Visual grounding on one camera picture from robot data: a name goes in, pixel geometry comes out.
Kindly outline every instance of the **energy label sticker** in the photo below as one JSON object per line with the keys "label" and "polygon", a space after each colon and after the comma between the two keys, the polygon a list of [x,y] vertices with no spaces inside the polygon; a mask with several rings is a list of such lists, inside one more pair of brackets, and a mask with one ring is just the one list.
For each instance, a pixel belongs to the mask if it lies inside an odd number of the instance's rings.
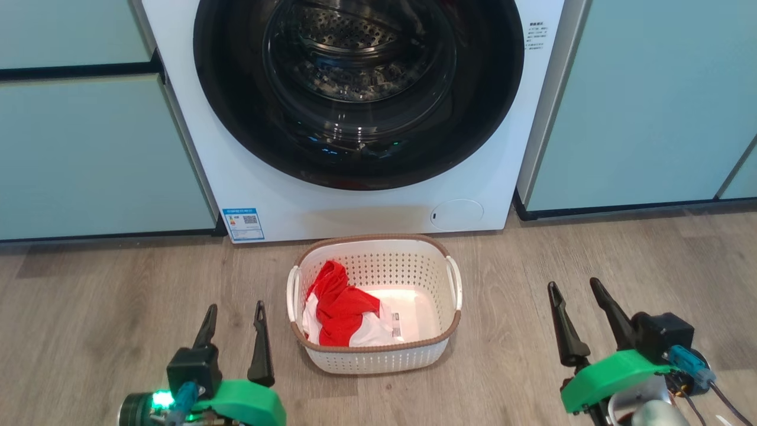
{"label": "energy label sticker", "polygon": [[224,208],[223,217],[235,243],[266,239],[256,208]]}

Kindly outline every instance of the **white plastic basket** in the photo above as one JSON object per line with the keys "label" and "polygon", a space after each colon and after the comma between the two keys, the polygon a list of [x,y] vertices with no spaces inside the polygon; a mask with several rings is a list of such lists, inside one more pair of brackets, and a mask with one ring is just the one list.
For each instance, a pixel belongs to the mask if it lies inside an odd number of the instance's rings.
{"label": "white plastic basket", "polygon": [[[400,314],[405,343],[353,348],[320,346],[305,338],[305,293],[328,260],[344,265],[350,285]],[[389,373],[433,364],[447,347],[463,307],[457,263],[439,242],[421,235],[356,236],[316,243],[291,269],[286,296],[295,336],[318,367],[334,374]]]}

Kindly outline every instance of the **wooden floor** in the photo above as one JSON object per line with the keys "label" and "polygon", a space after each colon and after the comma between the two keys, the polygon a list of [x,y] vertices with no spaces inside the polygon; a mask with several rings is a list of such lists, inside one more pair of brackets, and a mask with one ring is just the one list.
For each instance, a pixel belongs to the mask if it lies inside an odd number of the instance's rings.
{"label": "wooden floor", "polygon": [[[166,386],[166,363],[213,302],[221,368],[243,378],[262,299],[290,425],[589,425],[562,410],[558,388],[571,372],[559,364],[547,282],[560,285],[597,360],[615,343],[588,286],[596,276],[629,315],[670,311],[693,324],[721,388],[757,421],[757,213],[511,217],[501,233],[440,240],[462,269],[463,320],[439,363],[379,377],[329,376],[298,347],[284,293],[305,244],[0,247],[0,413],[5,424],[114,424],[127,393]],[[716,414],[738,424],[714,395],[695,401],[708,424]]]}

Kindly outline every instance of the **green led light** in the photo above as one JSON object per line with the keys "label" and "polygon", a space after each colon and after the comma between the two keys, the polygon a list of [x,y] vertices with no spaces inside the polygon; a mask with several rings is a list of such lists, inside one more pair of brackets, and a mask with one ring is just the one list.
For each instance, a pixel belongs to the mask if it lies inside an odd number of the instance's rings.
{"label": "green led light", "polygon": [[169,390],[159,390],[152,394],[152,406],[156,409],[167,409],[173,404],[173,396]]}

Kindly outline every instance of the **red cloth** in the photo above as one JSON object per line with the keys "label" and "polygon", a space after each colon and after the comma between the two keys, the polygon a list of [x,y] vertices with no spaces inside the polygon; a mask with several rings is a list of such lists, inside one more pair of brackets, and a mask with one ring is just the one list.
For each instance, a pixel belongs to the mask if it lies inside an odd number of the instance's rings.
{"label": "red cloth", "polygon": [[344,266],[327,261],[313,285],[307,289],[318,298],[316,318],[321,323],[319,344],[323,346],[349,346],[350,338],[363,323],[364,312],[379,316],[381,301],[355,286],[347,285]]}

